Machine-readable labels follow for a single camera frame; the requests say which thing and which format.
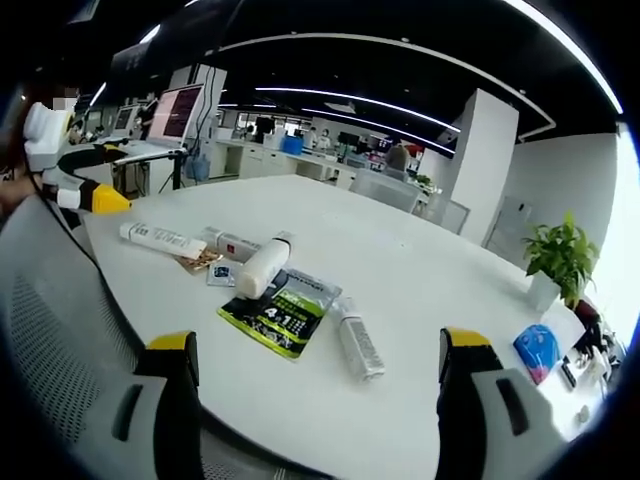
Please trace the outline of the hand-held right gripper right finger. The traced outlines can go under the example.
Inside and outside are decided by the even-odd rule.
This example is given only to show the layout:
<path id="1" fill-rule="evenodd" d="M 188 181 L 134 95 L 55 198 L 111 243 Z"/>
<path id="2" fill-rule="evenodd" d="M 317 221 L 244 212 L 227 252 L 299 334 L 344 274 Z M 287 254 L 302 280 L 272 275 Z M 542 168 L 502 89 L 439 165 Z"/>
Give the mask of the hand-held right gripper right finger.
<path id="1" fill-rule="evenodd" d="M 438 479 L 534 479 L 566 440 L 547 399 L 483 335 L 440 330 Z"/>

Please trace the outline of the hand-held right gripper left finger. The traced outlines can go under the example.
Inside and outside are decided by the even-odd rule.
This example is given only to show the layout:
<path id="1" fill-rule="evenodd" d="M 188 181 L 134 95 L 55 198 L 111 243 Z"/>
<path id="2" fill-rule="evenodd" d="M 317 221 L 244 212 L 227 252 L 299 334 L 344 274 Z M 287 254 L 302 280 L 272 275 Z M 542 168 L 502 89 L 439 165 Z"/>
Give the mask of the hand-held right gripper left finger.
<path id="1" fill-rule="evenodd" d="M 149 466 L 153 479 L 201 479 L 197 336 L 161 335 L 144 347 L 112 423 L 111 435 Z"/>

